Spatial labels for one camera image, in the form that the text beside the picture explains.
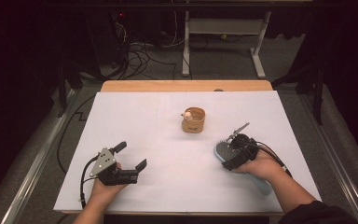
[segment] white table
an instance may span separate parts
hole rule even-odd
[[[180,114],[191,106],[206,112],[202,133],[181,129]],[[85,164],[103,147],[126,141],[116,155],[123,168],[133,169],[143,159],[148,165],[138,184],[118,194],[109,214],[281,214],[273,192],[261,193],[249,177],[224,169],[213,154],[217,141],[245,122],[251,124],[242,133],[272,147],[294,179],[321,200],[276,91],[99,92],[54,210],[79,212]],[[86,199],[91,187],[92,181],[85,184]]]

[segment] black cable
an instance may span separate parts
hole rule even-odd
[[[152,57],[150,57],[150,55],[147,53],[146,47],[144,47],[144,49],[145,49],[145,54],[147,55],[147,57],[149,57],[150,61],[155,62],[155,63],[173,65],[172,79],[175,79],[174,76],[175,76],[175,69],[176,69],[176,65],[177,65],[176,63],[163,63],[163,62],[157,61],[157,60],[153,59]]]
[[[132,66],[138,66],[138,67],[139,67],[139,66],[143,66],[143,65],[145,65],[145,64],[147,65],[147,63],[150,61],[150,59],[145,59],[145,58],[141,57],[141,55],[139,54],[139,53],[143,53],[143,52],[141,52],[141,51],[132,51],[132,50],[131,50],[130,53],[133,53],[133,54],[135,54],[136,56],[138,56],[138,57],[131,58],[130,61],[135,60],[136,58],[139,59],[139,61],[140,61],[139,64],[137,64],[137,65],[132,65]]]
[[[124,69],[117,80],[123,80],[124,76],[127,73],[128,68],[130,67],[130,60],[129,60],[129,49],[127,49],[127,53],[124,55],[124,61],[127,63],[126,69]]]
[[[134,77],[134,76],[139,75],[140,72],[138,72],[138,70],[139,70],[142,66],[145,65],[144,69],[141,71],[141,72],[143,72],[143,71],[146,69],[147,63],[148,63],[148,61],[149,61],[149,60],[147,60],[147,59],[142,58],[142,57],[138,54],[138,52],[136,52],[136,51],[130,51],[130,53],[136,54],[136,55],[138,56],[137,58],[139,59],[140,64],[139,64],[139,65],[136,65],[136,66],[137,66],[136,69],[133,68],[133,66],[135,66],[135,65],[131,65],[130,68],[132,68],[134,71],[132,72],[132,74],[128,75],[127,77],[124,77],[124,79],[128,79],[128,78],[130,78],[130,77]]]
[[[235,40],[227,40],[227,39],[222,39],[222,38],[218,38],[219,40],[222,40],[224,42],[228,42],[228,43],[236,43],[239,40],[241,40],[243,37],[245,37],[246,35],[240,35],[237,39]]]
[[[127,67],[129,66],[129,63],[127,60],[123,60],[123,63],[120,65],[120,67],[118,68],[118,70],[116,72],[113,72],[109,75],[107,75],[107,77],[115,77],[118,74],[122,73],[123,71],[125,71],[127,69]]]
[[[186,58],[185,58],[185,55],[182,54],[182,58],[183,58],[183,61],[185,61],[185,63],[187,64],[188,66],[188,74],[190,75],[190,80],[193,80],[193,74],[191,73],[191,68],[190,68],[190,64],[187,62]]]
[[[85,102],[83,102],[80,106],[77,107],[76,111],[74,114],[72,114],[71,118],[69,118],[69,121],[66,123],[66,126],[65,128],[63,129],[63,133],[61,135],[61,138],[60,138],[60,142],[58,144],[58,147],[57,147],[57,152],[56,152],[56,157],[57,157],[57,162],[61,168],[61,170],[63,171],[64,174],[66,174],[66,170],[65,168],[63,168],[63,165],[61,163],[61,160],[60,160],[60,149],[61,149],[61,145],[62,145],[62,140],[63,140],[63,137],[65,136],[65,133],[66,133],[66,130],[68,129],[69,127],[69,124],[71,123],[71,120],[74,118],[75,115],[80,115],[80,118],[78,121],[86,121],[87,119],[82,119],[83,117],[83,112],[78,112],[78,110],[83,106],[85,105],[89,100],[91,100],[92,98],[95,97],[95,94],[92,95],[90,98],[88,98]]]
[[[80,201],[81,201],[81,206],[83,207],[83,209],[86,207],[86,199],[84,197],[84,191],[83,191],[83,184],[86,182],[86,181],[84,181],[84,176],[86,175],[87,168],[89,168],[89,166],[90,166],[90,164],[92,162],[97,161],[99,156],[100,156],[100,154],[98,154],[97,156],[95,156],[94,158],[89,160],[89,162],[87,162],[86,166],[84,167],[83,173],[81,175],[81,180],[80,180]]]
[[[87,181],[92,180],[92,179],[95,179],[95,178],[96,178],[96,177],[89,178],[89,179],[83,181],[83,184],[86,183]]]
[[[261,144],[264,147],[267,147],[270,151],[268,151],[268,149],[265,149],[264,147],[261,147],[259,145],[254,145],[251,143],[244,143],[245,145],[249,146],[249,147],[257,147],[260,150],[265,151],[267,154],[270,155],[270,157],[272,157],[272,159],[274,159],[282,168],[283,170],[289,174],[292,177],[292,174],[290,173],[289,169],[286,167],[286,165],[283,163],[283,161],[278,157],[278,155],[266,144],[261,143],[261,142],[256,142],[257,144]]]
[[[148,78],[150,78],[150,79],[153,79],[153,80],[158,80],[158,78],[156,78],[156,77],[151,77],[150,75],[147,75],[147,74],[145,74],[145,73],[143,73],[143,72],[139,72],[139,74],[142,75],[142,76],[144,76],[144,77],[148,77]]]
[[[63,215],[58,221],[57,221],[57,224],[60,224],[62,221],[64,221],[66,218],[69,217],[69,214],[65,214]]]

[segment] sleeve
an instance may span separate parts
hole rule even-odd
[[[336,206],[322,202],[301,204],[279,221],[280,224],[358,224],[357,220]]]

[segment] wire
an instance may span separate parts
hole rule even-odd
[[[80,180],[80,202],[81,202],[81,206],[83,207],[86,207],[86,199],[85,199],[85,196],[84,196],[84,191],[83,191],[83,184],[87,181],[84,180],[84,176],[86,175],[86,171],[87,171],[87,168],[89,168],[90,164],[94,161],[97,161],[98,160],[98,157],[100,156],[100,154],[98,153],[97,156],[95,156],[94,158],[92,158],[91,160],[89,160],[86,164],[86,166],[84,167],[83,169],[83,173],[81,175],[81,180]]]
[[[238,42],[239,40],[241,40],[245,36],[247,36],[247,35],[240,35],[240,36],[237,37],[237,39],[234,39],[234,40],[227,40],[227,39],[222,39],[222,38],[216,38],[216,39],[219,39],[219,40],[222,40],[222,41],[228,42],[228,43],[236,43],[236,42]]]
[[[269,146],[267,146],[266,144],[261,143],[261,142],[256,142],[256,143],[266,147],[267,149],[265,149],[264,147],[258,146],[258,145],[251,144],[251,143],[244,143],[244,144],[249,147],[257,147],[258,149],[265,151],[267,154],[270,155],[270,157],[272,157],[272,159],[274,159],[278,164],[280,164],[280,166],[283,168],[283,170],[287,174],[289,174],[292,177],[292,174],[290,173],[289,169],[287,169],[287,167],[283,163],[283,161],[278,157],[278,155]]]
[[[185,43],[185,40],[183,39],[181,42],[177,43],[177,44],[174,44],[174,45],[165,45],[165,46],[162,46],[163,48],[171,48],[171,47],[176,47],[176,46],[179,46],[179,45],[182,45],[183,43]]]
[[[61,222],[63,222],[66,218],[69,217],[69,214],[65,214],[63,215],[58,221],[57,221],[57,224],[60,224]]]
[[[150,62],[153,63],[160,63],[160,64],[166,64],[166,65],[172,65],[173,66],[173,70],[172,70],[172,79],[174,79],[174,73],[176,70],[176,63],[165,63],[165,62],[161,62],[158,61],[154,58],[152,58],[148,53],[147,53],[147,47],[146,47],[146,43],[131,43],[132,47],[136,47],[139,46],[139,49],[133,49],[129,51],[129,55],[133,55],[134,57],[129,59],[129,68],[133,70],[133,72],[129,75],[122,75],[119,79],[128,79],[137,75],[143,75],[145,77],[149,77],[152,79],[157,80],[157,78],[155,77],[151,77],[147,74],[144,73],[144,71],[147,69],[147,66]],[[139,62],[137,64],[131,63],[134,62],[135,60],[138,60]]]
[[[76,111],[74,114],[72,114],[71,118],[69,118],[69,121],[66,123],[66,126],[65,128],[63,129],[63,133],[61,135],[61,138],[60,138],[60,142],[58,144],[58,147],[57,147],[57,152],[56,152],[56,157],[57,157],[57,162],[61,168],[61,170],[63,171],[64,174],[67,173],[67,171],[65,170],[65,168],[63,168],[63,165],[62,165],[62,162],[60,160],[60,150],[61,150],[61,145],[62,145],[62,140],[65,136],[65,133],[66,133],[66,130],[68,129],[69,127],[69,124],[71,123],[71,120],[74,118],[75,115],[80,115],[80,118],[78,121],[86,121],[87,119],[83,119],[83,112],[78,112],[78,110],[83,106],[85,105],[89,100],[91,100],[92,98],[95,97],[95,94],[92,95],[90,98],[88,98],[85,102],[83,102],[80,106],[77,107]]]
[[[126,43],[126,38],[128,37],[127,36],[127,31],[126,31],[126,28],[124,28],[124,26],[118,22],[115,22],[115,25],[117,25],[119,27],[119,30],[118,30],[118,34],[117,34],[117,37],[120,37],[121,35],[121,31],[123,31],[123,41],[121,43],[121,46],[123,46],[125,43]]]
[[[176,36],[177,36],[177,32],[178,32],[178,21],[177,21],[177,18],[176,18],[176,11],[173,12],[173,16],[175,17],[175,36],[173,38],[172,43],[169,46],[172,46],[172,45],[175,44]]]
[[[190,68],[190,64],[187,62],[186,58],[185,58],[185,55],[182,54],[182,58],[183,58],[183,61],[185,61],[185,63],[187,64],[188,66],[188,74],[190,75],[190,80],[193,80],[193,74],[191,73],[191,68]]]
[[[126,68],[121,72],[121,74],[119,74],[119,77],[117,78],[117,80],[122,80],[124,78],[124,76],[127,73],[127,70],[130,66],[130,61],[129,61],[129,51],[127,50],[127,53],[124,55],[124,62],[127,64]]]
[[[92,180],[92,179],[95,179],[95,178],[96,178],[96,177],[89,178],[89,179],[83,181],[83,184],[86,183],[87,181]]]

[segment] dark background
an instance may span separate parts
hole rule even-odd
[[[210,13],[199,12],[198,16],[210,17]],[[252,17],[260,13],[250,10],[247,15]],[[318,13],[320,19],[315,20],[314,12],[308,10],[273,11],[267,37],[284,34],[286,38],[292,38],[307,34],[293,70],[319,57],[318,47],[331,47],[324,80],[358,144],[358,1],[351,1],[349,10],[340,11],[339,19],[332,17],[329,9]],[[160,31],[169,35],[175,32],[172,13],[129,12],[127,15],[131,34],[157,46]],[[184,12],[177,15],[178,35],[183,36]],[[242,17],[241,13],[225,11],[213,15]],[[102,57],[92,45],[92,39],[112,36],[112,42],[108,41],[106,47],[117,48],[112,33],[90,33],[88,21],[95,16],[92,13],[48,11],[43,9],[42,1],[0,1],[0,181],[51,109],[50,95],[57,88],[60,69],[73,88],[81,88],[79,71],[95,76],[101,74],[99,63]],[[326,44],[326,38],[333,41]]]

